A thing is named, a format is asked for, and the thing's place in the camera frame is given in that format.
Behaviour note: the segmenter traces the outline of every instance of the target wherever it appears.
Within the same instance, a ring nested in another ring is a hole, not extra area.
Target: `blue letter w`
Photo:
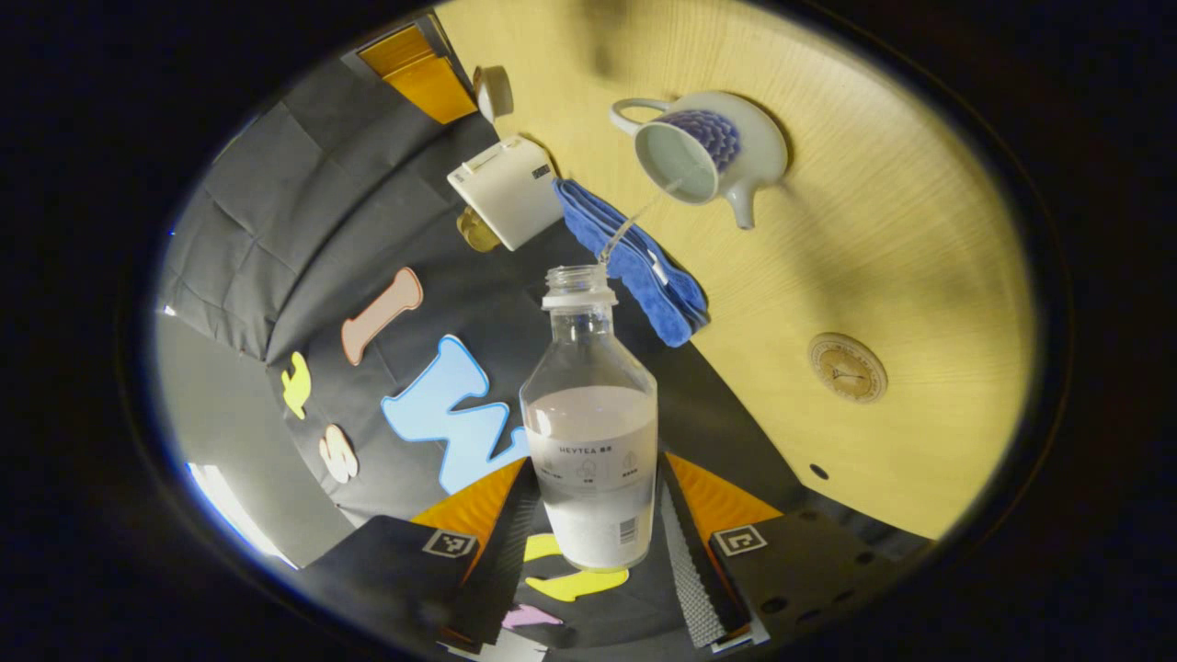
[[[441,488],[454,494],[483,476],[527,457],[527,435],[511,431],[511,446],[491,457],[511,409],[491,403],[452,411],[468,397],[483,397],[491,389],[486,372],[470,350],[453,336],[438,342],[438,356],[407,389],[380,402],[392,431],[406,442],[448,439],[441,458]]]

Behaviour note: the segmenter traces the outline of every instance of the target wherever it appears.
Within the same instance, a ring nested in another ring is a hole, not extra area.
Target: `teapot spout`
[[[740,181],[733,185],[725,197],[736,212],[736,225],[740,230],[752,230],[756,220],[752,218],[752,198],[756,196],[756,185],[751,181]]]

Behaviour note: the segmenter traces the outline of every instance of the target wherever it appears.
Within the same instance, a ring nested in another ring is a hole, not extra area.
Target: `wood grain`
[[[1005,454],[1037,351],[1011,211],[953,127],[830,38],[737,2],[455,0],[437,14],[467,73],[506,68],[516,110],[499,134],[533,137],[623,212],[656,187],[610,125],[613,101],[723,90],[778,119],[791,163],[757,196],[756,230],[723,200],[665,199],[641,226],[703,285],[713,320],[696,346],[802,482],[945,534]],[[882,399],[823,386],[806,353],[822,332],[875,351]]]

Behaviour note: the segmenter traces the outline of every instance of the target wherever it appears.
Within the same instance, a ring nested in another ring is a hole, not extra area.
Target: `plastic bottle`
[[[552,344],[519,390],[544,508],[572,565],[630,568],[653,527],[658,384],[613,336],[603,265],[553,269],[547,286]]]

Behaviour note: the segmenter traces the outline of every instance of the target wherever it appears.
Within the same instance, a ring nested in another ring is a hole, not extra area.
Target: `milk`
[[[621,386],[579,386],[540,397],[525,416],[564,557],[598,571],[641,561],[653,525],[657,398]]]

